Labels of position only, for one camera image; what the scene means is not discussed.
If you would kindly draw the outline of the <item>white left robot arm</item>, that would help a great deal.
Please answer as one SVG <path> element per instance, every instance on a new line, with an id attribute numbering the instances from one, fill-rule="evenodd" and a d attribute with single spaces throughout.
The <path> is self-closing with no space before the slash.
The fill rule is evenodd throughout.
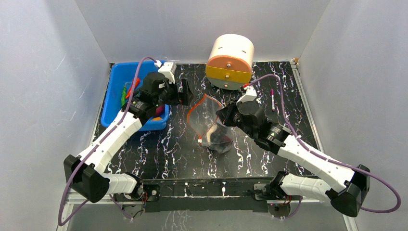
<path id="1" fill-rule="evenodd" d="M 128 102 L 104 133 L 77 156 L 64 160 L 68 187 L 96 203 L 109 194 L 126 194 L 139 200 L 144 193 L 141 178 L 131 174 L 104 171 L 125 142 L 139 131 L 162 105 L 190 105 L 194 95 L 186 78 L 181 88 L 159 72 L 150 72 L 142 85 L 131 92 Z"/>

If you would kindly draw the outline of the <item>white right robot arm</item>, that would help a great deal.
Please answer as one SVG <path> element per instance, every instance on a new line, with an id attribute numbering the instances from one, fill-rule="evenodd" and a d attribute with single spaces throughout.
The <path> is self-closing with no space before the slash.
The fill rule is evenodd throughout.
<path id="1" fill-rule="evenodd" d="M 315 178 L 280 171 L 263 189 L 259 198 L 284 199 L 297 195 L 329 202 L 338 212 L 356 217 L 370 189 L 370 171 L 364 165 L 356 170 L 332 163 L 333 159 L 302 142 L 284 125 L 270 120 L 256 102 L 231 102 L 216 115 L 223 125 L 238 127 L 265 151 L 289 159 L 306 168 Z"/>

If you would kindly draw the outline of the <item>dark grape bunch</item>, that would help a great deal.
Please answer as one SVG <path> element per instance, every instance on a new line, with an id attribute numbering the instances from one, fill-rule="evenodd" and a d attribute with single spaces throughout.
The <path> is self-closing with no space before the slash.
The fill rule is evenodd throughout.
<path id="1" fill-rule="evenodd" d="M 228 152 L 233 146 L 233 140 L 231 139 L 231 128 L 222 125 L 217 126 L 217 131 L 211 136 L 212 143 L 208 144 L 208 147 L 220 154 Z"/>

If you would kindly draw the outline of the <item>clear zip top bag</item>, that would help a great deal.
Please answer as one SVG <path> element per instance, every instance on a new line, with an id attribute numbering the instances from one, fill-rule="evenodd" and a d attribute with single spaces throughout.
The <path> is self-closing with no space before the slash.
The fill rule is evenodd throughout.
<path id="1" fill-rule="evenodd" d="M 199 146 L 210 149 L 205 139 L 205 133 L 214 125 L 224 126 L 216 115 L 216 112 L 222 108 L 222 104 L 217 99 L 204 94 L 188 112 L 187 123 L 196 133 Z"/>

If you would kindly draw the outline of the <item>white garlic piece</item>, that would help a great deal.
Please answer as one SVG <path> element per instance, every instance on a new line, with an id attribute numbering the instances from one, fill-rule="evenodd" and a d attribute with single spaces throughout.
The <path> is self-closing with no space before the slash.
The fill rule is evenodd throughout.
<path id="1" fill-rule="evenodd" d="M 206 141 L 211 144 L 212 143 L 212 139 L 211 136 L 214 132 L 217 131 L 217 126 L 212 126 L 206 133 L 205 133 L 205 139 Z"/>

